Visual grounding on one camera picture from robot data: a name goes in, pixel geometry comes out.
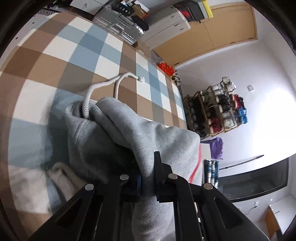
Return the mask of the grey hoodie with print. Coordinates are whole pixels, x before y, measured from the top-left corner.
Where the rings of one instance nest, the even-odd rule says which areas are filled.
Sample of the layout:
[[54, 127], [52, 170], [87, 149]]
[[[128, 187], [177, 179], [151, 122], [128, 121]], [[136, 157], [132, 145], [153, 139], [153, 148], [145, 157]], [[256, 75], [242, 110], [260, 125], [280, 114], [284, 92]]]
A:
[[91, 85], [82, 101], [65, 110], [68, 130], [69, 164], [56, 163], [48, 175], [69, 200], [87, 182], [103, 184], [139, 172], [143, 193], [139, 202], [127, 207], [124, 239], [175, 240], [173, 205], [159, 203], [154, 194], [154, 153], [171, 166], [174, 173], [200, 185], [203, 167], [200, 137], [195, 132], [167, 127], [136, 114], [117, 97], [90, 102], [95, 89], [131, 77], [126, 72], [111, 80]]

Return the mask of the blue plaid cloth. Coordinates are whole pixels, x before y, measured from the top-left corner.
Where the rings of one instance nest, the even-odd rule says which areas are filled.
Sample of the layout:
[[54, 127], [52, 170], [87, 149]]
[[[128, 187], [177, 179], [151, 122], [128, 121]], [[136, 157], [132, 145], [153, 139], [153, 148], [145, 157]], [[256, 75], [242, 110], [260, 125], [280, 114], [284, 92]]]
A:
[[219, 162], [217, 160], [204, 160], [205, 183], [210, 183], [218, 188], [219, 185]]

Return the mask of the purple bag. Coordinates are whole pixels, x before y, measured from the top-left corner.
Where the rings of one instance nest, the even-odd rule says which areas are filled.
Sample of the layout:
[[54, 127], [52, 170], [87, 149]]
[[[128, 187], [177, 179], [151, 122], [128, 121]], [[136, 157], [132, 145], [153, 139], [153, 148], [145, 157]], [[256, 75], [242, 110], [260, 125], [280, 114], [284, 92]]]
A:
[[211, 140], [202, 141], [203, 144], [210, 145], [211, 158], [216, 160], [223, 159], [223, 140], [216, 137]]

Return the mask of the wooden shoe rack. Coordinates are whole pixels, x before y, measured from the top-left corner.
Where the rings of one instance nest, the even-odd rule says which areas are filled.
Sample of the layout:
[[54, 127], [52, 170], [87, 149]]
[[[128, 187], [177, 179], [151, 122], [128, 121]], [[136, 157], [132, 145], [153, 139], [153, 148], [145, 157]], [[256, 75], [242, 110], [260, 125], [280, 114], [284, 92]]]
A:
[[187, 128], [201, 139], [229, 132], [248, 122], [243, 97], [234, 93], [229, 82], [198, 90], [183, 99]]

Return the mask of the orange plastic bag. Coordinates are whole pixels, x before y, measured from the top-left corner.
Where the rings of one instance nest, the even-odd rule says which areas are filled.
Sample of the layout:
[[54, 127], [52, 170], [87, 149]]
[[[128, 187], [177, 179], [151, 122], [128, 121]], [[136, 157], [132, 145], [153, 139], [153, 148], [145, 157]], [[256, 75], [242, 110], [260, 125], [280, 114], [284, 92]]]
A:
[[175, 69], [168, 65], [165, 62], [161, 62], [158, 64], [158, 67], [164, 72], [166, 73], [166, 75], [168, 75], [169, 77], [172, 77], [175, 74]]

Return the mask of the silver aluminium suitcase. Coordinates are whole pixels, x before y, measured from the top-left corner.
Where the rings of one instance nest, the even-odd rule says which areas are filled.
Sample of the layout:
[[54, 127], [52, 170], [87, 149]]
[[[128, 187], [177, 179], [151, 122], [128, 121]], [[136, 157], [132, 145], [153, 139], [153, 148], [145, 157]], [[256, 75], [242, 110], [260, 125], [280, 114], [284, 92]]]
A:
[[136, 43], [144, 35], [144, 30], [131, 17], [114, 11], [109, 5], [102, 7], [92, 21], [130, 45]]

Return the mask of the wooden door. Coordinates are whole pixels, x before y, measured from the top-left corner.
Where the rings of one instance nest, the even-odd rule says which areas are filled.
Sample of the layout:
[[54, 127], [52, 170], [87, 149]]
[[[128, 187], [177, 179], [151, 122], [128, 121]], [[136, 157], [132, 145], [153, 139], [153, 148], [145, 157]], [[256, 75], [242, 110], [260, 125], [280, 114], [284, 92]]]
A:
[[164, 42], [154, 51], [170, 66], [179, 66], [204, 54], [257, 39], [255, 15], [248, 3], [216, 5], [213, 17]]

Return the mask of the stack of shoe boxes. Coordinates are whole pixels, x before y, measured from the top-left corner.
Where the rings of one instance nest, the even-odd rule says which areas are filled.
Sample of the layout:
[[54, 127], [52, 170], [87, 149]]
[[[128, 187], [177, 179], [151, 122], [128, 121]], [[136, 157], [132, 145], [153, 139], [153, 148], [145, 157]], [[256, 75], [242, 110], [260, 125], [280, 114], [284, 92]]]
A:
[[188, 22], [200, 22], [213, 18], [213, 13], [207, 1], [180, 1], [173, 5]]

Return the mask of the wall light switch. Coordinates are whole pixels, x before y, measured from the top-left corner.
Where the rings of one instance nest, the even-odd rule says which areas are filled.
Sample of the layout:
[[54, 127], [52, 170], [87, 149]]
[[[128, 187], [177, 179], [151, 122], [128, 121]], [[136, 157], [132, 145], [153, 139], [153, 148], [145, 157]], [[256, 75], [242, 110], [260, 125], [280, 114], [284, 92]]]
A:
[[248, 88], [248, 90], [249, 90], [250, 92], [253, 92], [253, 91], [254, 91], [254, 87], [253, 87], [252, 85], [249, 85], [247, 88]]

